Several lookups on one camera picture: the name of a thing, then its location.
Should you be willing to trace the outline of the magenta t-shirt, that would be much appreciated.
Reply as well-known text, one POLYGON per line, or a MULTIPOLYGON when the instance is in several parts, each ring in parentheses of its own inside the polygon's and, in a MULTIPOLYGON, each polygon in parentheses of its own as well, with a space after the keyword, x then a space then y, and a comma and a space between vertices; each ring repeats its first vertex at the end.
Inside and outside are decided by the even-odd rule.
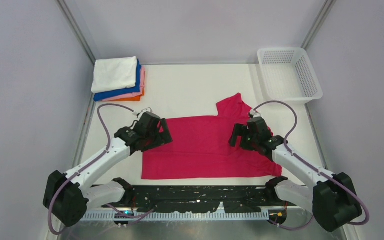
POLYGON ((217 115, 167 119, 173 141, 145 151, 143 180, 279 177, 282 167, 256 151, 230 146, 235 124, 251 107, 237 93, 216 104, 217 115))

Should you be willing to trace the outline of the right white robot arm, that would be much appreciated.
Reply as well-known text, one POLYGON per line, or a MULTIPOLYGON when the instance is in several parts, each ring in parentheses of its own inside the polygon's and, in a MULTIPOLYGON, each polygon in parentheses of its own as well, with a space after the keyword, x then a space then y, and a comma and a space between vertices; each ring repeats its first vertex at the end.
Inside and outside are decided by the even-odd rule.
POLYGON ((346 173, 335 174, 309 163, 287 139, 272 135, 262 117, 251 118, 245 124, 236 123, 229 145, 268 157, 303 183, 296 184, 285 176, 269 180, 265 185, 265 198, 271 205, 282 201, 292 203, 312 214, 327 232, 351 224, 363 214, 363 204, 346 173))

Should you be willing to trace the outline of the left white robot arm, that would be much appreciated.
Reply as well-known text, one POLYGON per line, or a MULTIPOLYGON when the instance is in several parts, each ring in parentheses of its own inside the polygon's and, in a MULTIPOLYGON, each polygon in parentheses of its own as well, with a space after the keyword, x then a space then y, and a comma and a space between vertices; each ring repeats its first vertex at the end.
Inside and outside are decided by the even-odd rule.
POLYGON ((120 128, 108 140, 100 152, 84 163, 65 173, 56 170, 49 175, 43 199, 49 217, 72 227, 88 211, 101 206, 118 203, 128 207, 135 197, 130 183, 120 177, 104 185, 95 185, 95 182, 134 153, 164 146, 173 138, 165 118, 144 112, 133 126, 120 128))

